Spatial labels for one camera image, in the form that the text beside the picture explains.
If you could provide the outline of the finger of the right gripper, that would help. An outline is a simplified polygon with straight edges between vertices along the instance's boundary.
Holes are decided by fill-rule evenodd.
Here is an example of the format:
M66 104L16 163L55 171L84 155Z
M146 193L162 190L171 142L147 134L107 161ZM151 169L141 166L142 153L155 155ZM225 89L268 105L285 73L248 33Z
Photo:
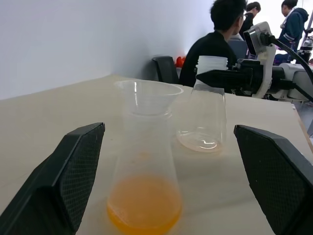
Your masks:
M244 70L210 70L196 75L196 79L204 84L228 90L253 91L252 69Z

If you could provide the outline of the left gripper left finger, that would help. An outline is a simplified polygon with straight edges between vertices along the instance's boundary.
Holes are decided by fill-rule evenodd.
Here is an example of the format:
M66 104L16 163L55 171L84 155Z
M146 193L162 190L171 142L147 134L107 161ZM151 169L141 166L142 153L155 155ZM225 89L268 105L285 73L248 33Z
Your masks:
M105 125L67 133L0 216L2 235L74 235L94 185Z

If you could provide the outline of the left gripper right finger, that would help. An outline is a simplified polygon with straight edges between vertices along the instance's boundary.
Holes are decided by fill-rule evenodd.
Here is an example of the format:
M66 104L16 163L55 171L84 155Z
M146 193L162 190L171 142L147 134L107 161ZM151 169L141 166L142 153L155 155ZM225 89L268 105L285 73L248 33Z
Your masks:
M286 138L236 125L249 186L276 235L313 233L313 165Z

